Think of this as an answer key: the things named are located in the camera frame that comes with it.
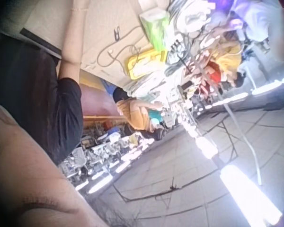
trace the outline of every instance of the white shirt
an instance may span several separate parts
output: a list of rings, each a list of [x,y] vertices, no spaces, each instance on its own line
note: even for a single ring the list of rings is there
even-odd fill
[[[237,0],[232,10],[248,24],[248,38],[257,42],[268,38],[269,24],[282,16],[280,4],[267,4],[260,0]]]

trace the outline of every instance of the yellow shirt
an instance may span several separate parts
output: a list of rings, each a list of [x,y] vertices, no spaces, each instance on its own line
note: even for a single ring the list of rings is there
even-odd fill
[[[150,123],[150,118],[147,113],[142,113],[141,110],[131,111],[130,103],[134,99],[127,99],[117,102],[117,107],[122,111],[127,122],[136,130],[146,130]]]
[[[233,71],[237,70],[241,64],[242,55],[240,51],[241,45],[238,42],[236,45],[226,47],[222,50],[217,47],[213,53],[213,57],[223,71]]]

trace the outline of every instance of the teal shirt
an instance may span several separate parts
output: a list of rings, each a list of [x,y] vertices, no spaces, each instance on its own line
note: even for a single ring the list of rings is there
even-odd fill
[[[156,118],[159,122],[163,121],[163,118],[161,116],[161,112],[157,110],[148,110],[148,116],[150,119]]]

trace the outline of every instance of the black t-shirt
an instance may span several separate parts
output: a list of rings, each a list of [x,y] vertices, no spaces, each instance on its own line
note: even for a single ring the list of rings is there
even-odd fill
[[[57,165],[80,143],[81,90],[43,50],[0,35],[0,105]]]

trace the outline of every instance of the black hair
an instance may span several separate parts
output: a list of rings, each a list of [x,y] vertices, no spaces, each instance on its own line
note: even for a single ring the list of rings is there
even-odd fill
[[[245,72],[243,74],[240,72],[237,72],[237,79],[234,80],[236,87],[241,87],[243,85],[245,77],[246,77]]]
[[[146,130],[139,130],[142,136],[146,139],[155,139],[155,141],[159,141],[163,139],[166,135],[165,129],[155,129],[154,132],[146,131]]]

